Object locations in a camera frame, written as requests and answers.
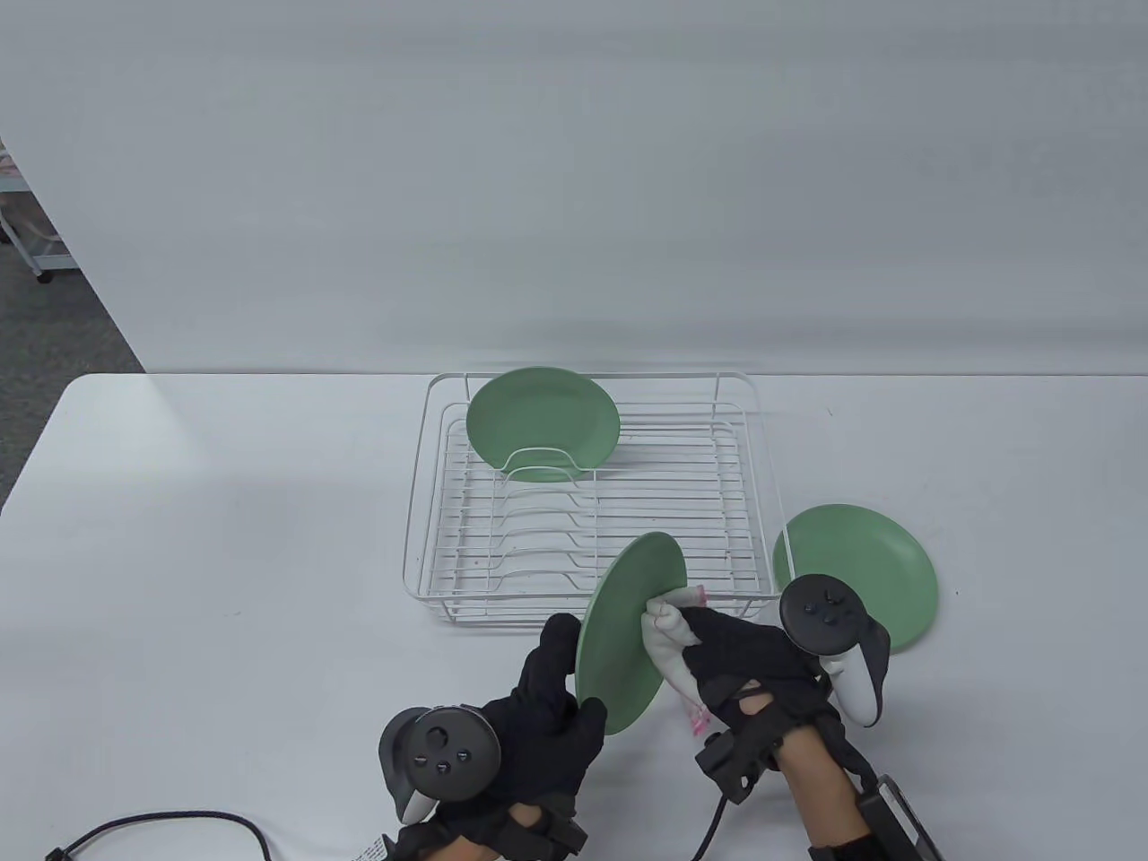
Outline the person's right hand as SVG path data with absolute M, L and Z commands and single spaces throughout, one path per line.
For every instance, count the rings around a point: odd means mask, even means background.
M 820 680 L 820 665 L 783 629 L 708 607 L 685 607 L 681 615 L 700 641 L 683 650 L 684 664 L 700 687 L 701 701 L 728 728 L 743 730 L 751 715 L 742 701 L 760 695 L 770 695 L 793 726 L 841 723 L 830 705 L 829 685 Z

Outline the person's left hand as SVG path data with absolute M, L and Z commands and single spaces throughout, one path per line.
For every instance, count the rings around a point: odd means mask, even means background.
M 542 627 L 511 692 L 479 707 L 410 707 L 378 740 L 401 828 L 389 860 L 563 860 L 585 847 L 577 792 L 605 742 L 607 709 L 567 689 L 581 623 Z

